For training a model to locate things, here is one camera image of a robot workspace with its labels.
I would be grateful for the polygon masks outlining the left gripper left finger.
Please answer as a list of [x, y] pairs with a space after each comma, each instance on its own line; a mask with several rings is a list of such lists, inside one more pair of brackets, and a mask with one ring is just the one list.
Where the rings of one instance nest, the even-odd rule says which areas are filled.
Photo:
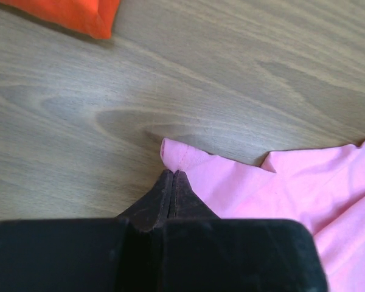
[[0, 221], [0, 291], [154, 291], [173, 176], [113, 218]]

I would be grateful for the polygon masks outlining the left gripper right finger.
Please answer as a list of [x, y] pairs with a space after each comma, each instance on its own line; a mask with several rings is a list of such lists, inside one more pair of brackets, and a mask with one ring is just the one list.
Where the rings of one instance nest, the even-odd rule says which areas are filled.
[[328, 291], [313, 238], [287, 219], [173, 219], [158, 291]]

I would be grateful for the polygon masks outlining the pink t-shirt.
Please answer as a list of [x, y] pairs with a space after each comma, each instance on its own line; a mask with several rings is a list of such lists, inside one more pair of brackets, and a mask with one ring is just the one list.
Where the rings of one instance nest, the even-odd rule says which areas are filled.
[[259, 167], [164, 139], [164, 165], [186, 173], [221, 218], [287, 218], [313, 235], [330, 291], [365, 291], [365, 141], [272, 151]]

